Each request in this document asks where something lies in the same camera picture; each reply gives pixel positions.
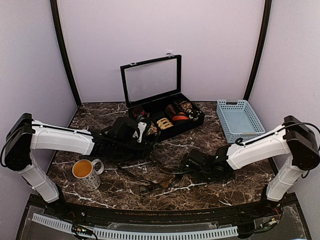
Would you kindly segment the camouflage patterned necktie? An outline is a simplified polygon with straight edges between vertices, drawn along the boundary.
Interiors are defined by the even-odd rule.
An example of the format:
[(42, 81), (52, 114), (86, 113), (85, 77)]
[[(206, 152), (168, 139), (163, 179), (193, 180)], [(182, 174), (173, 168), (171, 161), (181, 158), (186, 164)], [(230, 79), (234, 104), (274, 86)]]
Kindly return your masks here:
[(115, 189), (140, 196), (161, 196), (171, 191), (189, 190), (201, 181), (182, 163), (188, 152), (188, 148), (171, 147), (121, 154), (113, 171)]

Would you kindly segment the blue plastic basket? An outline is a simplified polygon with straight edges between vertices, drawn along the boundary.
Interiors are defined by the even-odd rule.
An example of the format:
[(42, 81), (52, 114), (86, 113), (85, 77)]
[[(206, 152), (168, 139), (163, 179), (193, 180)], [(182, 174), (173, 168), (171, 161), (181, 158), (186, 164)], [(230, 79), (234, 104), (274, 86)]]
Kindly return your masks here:
[(225, 99), (219, 99), (216, 113), (229, 144), (234, 144), (238, 138), (242, 138), (245, 142), (266, 132), (255, 111), (246, 100), (228, 102)]

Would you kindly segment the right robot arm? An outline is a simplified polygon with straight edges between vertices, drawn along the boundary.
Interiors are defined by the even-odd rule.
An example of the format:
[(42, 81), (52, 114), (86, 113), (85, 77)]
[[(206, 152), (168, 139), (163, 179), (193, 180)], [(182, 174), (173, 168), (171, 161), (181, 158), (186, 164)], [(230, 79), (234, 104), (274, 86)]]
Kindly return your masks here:
[(268, 202), (279, 202), (302, 175), (320, 164), (320, 148), (310, 127), (310, 123), (288, 115), (273, 130), (247, 141), (239, 138), (220, 147), (214, 155), (193, 149), (181, 165), (208, 183), (227, 182), (235, 171), (247, 165), (286, 155), (284, 165), (263, 195)]

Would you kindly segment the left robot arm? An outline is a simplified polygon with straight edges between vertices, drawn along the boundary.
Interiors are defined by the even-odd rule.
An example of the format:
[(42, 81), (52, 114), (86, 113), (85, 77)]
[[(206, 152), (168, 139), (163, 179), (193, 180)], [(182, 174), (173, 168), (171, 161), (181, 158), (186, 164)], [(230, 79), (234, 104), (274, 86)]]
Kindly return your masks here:
[(43, 123), (23, 113), (6, 136), (0, 164), (20, 174), (48, 204), (63, 200), (58, 186), (39, 167), (32, 150), (54, 150), (91, 157), (105, 157), (115, 149), (144, 152), (154, 142), (146, 136), (147, 124), (118, 117), (101, 131), (72, 129)]

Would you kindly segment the cream striped rolled tie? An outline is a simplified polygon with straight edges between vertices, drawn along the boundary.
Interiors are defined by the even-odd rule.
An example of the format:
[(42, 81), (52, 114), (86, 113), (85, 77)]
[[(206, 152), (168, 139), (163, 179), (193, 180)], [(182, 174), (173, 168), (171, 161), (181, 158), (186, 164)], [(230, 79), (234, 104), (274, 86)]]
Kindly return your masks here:
[(173, 127), (174, 125), (170, 122), (170, 120), (166, 117), (163, 117), (161, 119), (159, 119), (157, 122), (157, 125), (158, 127), (161, 129), (161, 130), (165, 130), (165, 129), (168, 129), (168, 128), (171, 128)]

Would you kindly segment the floral dark rolled tie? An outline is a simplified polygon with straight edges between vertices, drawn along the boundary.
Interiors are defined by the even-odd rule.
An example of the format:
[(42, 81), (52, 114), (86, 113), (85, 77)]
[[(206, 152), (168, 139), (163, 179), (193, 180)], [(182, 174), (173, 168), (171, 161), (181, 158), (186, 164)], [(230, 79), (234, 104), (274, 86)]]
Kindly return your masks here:
[(154, 124), (151, 124), (151, 126), (147, 130), (146, 136), (157, 136), (158, 134), (159, 134), (158, 127), (156, 127)]

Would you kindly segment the brown rolled tie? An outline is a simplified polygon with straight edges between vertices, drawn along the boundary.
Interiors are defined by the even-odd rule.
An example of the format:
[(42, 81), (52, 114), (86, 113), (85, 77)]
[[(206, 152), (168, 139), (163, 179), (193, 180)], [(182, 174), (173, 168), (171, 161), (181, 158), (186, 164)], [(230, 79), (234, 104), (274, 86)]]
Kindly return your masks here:
[(174, 116), (176, 116), (179, 113), (179, 110), (177, 107), (173, 104), (169, 104), (165, 109), (164, 109), (164, 114), (168, 119), (172, 119)]

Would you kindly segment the orange black rolled tie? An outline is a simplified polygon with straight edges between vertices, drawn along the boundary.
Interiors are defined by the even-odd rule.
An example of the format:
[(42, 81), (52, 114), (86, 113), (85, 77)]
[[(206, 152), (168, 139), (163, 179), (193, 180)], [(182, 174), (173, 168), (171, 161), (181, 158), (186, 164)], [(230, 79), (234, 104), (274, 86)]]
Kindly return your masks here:
[(172, 118), (173, 122), (187, 121), (187, 120), (189, 120), (189, 118), (186, 116), (184, 112), (179, 112), (176, 115), (174, 115)]

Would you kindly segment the red dark rolled tie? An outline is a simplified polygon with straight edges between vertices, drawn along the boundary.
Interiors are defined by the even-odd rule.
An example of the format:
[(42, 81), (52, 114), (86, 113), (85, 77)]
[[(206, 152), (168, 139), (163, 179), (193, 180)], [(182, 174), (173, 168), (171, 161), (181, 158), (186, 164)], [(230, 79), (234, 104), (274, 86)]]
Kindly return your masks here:
[(146, 115), (146, 112), (144, 110), (144, 108), (139, 105), (139, 106), (136, 106), (134, 109), (133, 109), (133, 116), (136, 120), (139, 120), (141, 118), (144, 118)]

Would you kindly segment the tan patterned rolled tie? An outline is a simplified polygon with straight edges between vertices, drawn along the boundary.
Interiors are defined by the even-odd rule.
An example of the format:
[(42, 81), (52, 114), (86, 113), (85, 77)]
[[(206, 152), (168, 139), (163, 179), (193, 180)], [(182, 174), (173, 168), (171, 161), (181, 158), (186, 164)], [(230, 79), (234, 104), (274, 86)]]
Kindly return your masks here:
[(178, 105), (177, 105), (178, 109), (181, 110), (184, 113), (191, 113), (193, 112), (193, 106), (189, 101), (181, 101)]

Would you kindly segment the black tie storage box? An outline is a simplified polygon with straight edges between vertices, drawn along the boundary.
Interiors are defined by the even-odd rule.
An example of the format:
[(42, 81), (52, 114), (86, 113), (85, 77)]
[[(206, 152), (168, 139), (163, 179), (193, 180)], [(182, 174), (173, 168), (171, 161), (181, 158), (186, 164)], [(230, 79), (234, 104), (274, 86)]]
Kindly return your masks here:
[(143, 107), (145, 110), (143, 118), (156, 127), (158, 127), (158, 120), (167, 118), (164, 110), (169, 104), (173, 104), (178, 109), (180, 102), (188, 101), (193, 109), (201, 112), (197, 121), (189, 119), (173, 122), (169, 119), (173, 127), (164, 130), (158, 127), (158, 135), (146, 136), (146, 139), (162, 142), (204, 124), (205, 114), (182, 93), (182, 56), (180, 54), (122, 65), (120, 74), (128, 114), (134, 120), (136, 119), (133, 110), (136, 106)]

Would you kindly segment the black white rolled tie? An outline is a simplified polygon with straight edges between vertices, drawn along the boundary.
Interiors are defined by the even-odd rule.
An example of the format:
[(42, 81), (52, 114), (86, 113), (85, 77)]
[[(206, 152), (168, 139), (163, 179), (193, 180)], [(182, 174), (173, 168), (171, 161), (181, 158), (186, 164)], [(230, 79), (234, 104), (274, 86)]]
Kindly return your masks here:
[(199, 110), (189, 108), (186, 111), (186, 115), (190, 120), (197, 121), (201, 115), (201, 112)]

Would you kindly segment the patterned mug with orange liquid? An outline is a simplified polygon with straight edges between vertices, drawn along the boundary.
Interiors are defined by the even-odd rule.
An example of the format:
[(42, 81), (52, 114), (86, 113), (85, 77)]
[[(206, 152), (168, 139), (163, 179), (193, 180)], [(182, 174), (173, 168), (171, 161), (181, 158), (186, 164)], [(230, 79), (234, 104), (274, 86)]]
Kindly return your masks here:
[(72, 174), (86, 191), (93, 192), (100, 187), (100, 175), (104, 170), (104, 164), (98, 158), (92, 161), (81, 159), (73, 165)]

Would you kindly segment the black front rail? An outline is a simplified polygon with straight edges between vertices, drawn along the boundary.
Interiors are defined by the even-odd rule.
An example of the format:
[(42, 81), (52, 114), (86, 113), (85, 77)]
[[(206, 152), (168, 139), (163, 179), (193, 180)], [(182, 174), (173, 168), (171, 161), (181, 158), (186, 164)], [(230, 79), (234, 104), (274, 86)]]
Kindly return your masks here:
[(159, 205), (156, 205), (154, 210), (136, 210), (112, 208), (101, 202), (83, 198), (79, 204), (67, 202), (66, 206), (70, 212), (63, 217), (63, 220), (67, 222), (75, 220), (78, 224), (89, 226), (94, 224), (106, 226), (111, 223), (160, 226), (217, 223), (219, 226), (244, 226), (252, 229), (255, 220), (272, 217), (279, 220), (284, 211), (281, 202), (262, 201), (193, 210), (183, 208), (172, 210), (170, 207), (161, 210)]

